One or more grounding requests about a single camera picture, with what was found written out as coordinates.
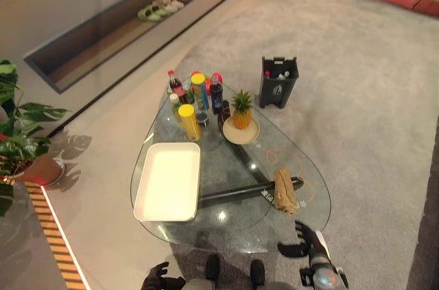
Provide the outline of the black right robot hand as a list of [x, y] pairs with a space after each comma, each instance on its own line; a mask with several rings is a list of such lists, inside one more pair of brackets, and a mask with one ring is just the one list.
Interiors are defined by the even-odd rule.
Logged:
[[277, 243], [278, 251], [287, 258], [309, 257], [309, 261], [314, 258], [322, 258], [324, 263], [330, 263], [331, 259], [320, 231], [312, 230], [301, 221], [296, 220], [294, 226], [299, 244]]

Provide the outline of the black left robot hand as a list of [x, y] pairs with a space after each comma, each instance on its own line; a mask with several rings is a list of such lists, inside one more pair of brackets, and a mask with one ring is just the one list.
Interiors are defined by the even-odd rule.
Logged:
[[166, 277], [169, 262], [160, 263], [151, 268], [149, 274], [143, 281], [141, 290], [181, 290], [186, 285], [183, 277], [171, 278]]

